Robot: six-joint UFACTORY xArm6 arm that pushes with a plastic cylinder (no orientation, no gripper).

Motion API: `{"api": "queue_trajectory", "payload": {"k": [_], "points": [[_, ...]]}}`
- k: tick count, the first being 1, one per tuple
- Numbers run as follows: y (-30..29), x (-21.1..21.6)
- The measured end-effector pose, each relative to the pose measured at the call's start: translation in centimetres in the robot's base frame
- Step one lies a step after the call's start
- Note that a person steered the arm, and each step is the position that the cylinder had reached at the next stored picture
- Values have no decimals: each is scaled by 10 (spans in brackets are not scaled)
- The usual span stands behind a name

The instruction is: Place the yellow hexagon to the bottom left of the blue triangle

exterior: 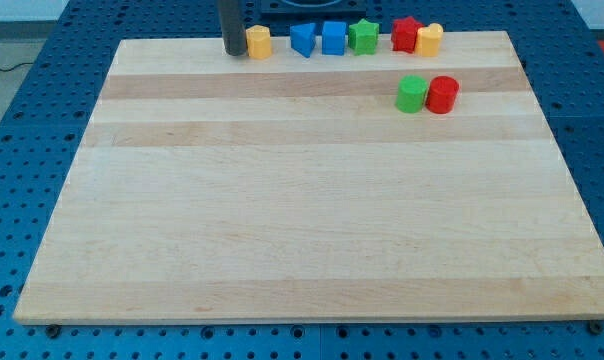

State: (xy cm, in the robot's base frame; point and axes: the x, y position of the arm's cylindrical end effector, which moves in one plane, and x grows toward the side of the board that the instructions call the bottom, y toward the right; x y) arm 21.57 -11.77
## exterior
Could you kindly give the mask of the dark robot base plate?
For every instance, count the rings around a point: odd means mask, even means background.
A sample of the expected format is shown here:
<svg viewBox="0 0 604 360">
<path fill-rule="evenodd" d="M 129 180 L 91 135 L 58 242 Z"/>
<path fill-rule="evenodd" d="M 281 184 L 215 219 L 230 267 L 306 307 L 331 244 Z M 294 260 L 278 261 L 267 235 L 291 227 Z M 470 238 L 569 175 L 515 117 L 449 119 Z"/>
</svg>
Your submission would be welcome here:
<svg viewBox="0 0 604 360">
<path fill-rule="evenodd" d="M 259 0 L 264 17 L 312 15 L 363 15 L 366 0 Z"/>
</svg>

